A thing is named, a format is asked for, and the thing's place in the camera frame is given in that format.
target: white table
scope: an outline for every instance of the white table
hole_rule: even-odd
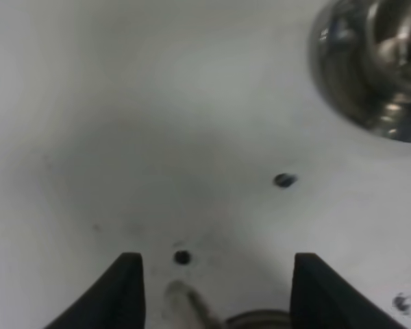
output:
[[[411,145],[320,98],[323,4],[0,0],[0,329],[45,326],[126,251],[148,328],[173,278],[222,317],[287,308],[296,252],[411,328]]]

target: stainless steel bowl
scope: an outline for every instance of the stainless steel bowl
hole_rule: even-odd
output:
[[[335,1],[314,30],[314,77],[334,108],[411,143],[411,0]]]

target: white surface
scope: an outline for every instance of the white surface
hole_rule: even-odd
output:
[[[306,251],[411,328],[391,306],[411,295],[411,145],[315,91],[322,5],[0,0],[0,329],[47,325],[127,251],[148,328],[172,278],[223,317],[286,308]]]

